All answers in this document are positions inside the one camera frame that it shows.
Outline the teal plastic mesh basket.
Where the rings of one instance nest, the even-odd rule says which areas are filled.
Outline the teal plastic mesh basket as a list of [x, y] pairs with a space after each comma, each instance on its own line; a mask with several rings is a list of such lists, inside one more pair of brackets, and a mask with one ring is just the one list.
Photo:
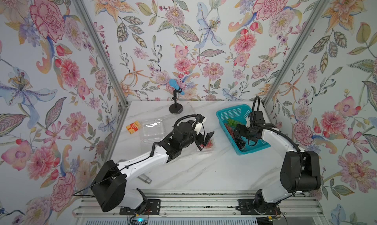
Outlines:
[[246, 104], [225, 108], [216, 112], [219, 124], [237, 155], [254, 153], [270, 147], [264, 140], [252, 137], [247, 123], [253, 109]]

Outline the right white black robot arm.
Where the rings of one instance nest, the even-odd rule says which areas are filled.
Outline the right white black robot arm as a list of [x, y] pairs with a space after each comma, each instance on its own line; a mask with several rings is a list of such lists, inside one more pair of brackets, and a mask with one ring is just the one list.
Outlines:
[[267, 142], [283, 158], [279, 179], [254, 197], [253, 208], [259, 214], [276, 209], [278, 204], [296, 192], [310, 192], [321, 186], [319, 156], [306, 151], [275, 125], [266, 123], [261, 111], [251, 111], [246, 125], [238, 124], [235, 136], [244, 137], [254, 143]]

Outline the red grape bunch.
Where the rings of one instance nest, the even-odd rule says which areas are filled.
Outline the red grape bunch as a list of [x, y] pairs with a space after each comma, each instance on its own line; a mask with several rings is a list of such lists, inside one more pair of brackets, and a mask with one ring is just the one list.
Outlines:
[[224, 126], [226, 127], [228, 133], [230, 134], [231, 138], [234, 139], [234, 131], [233, 131], [233, 128], [231, 126], [229, 126], [228, 124], [224, 124]]

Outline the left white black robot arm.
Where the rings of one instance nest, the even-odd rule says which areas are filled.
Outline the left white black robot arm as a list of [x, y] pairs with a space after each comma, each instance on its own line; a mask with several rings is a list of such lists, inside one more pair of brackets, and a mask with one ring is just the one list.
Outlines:
[[109, 160], [104, 163], [90, 185], [101, 210], [110, 212], [120, 206], [136, 214], [143, 213], [147, 209], [148, 198], [139, 188], [127, 188], [127, 183], [173, 161], [191, 144], [196, 144], [199, 150], [203, 150], [214, 135], [213, 132], [205, 132], [205, 121], [206, 118], [201, 114], [181, 117], [174, 123], [172, 132], [152, 144], [150, 152], [128, 161], [115, 163]]

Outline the clear clamshell container front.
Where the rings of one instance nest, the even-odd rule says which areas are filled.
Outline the clear clamshell container front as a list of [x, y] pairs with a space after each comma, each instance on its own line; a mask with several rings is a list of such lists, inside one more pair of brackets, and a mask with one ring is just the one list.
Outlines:
[[214, 139], [211, 139], [206, 146], [200, 145], [199, 148], [195, 143], [189, 145], [187, 148], [182, 149], [181, 156], [188, 156], [193, 154], [209, 154], [216, 149]]

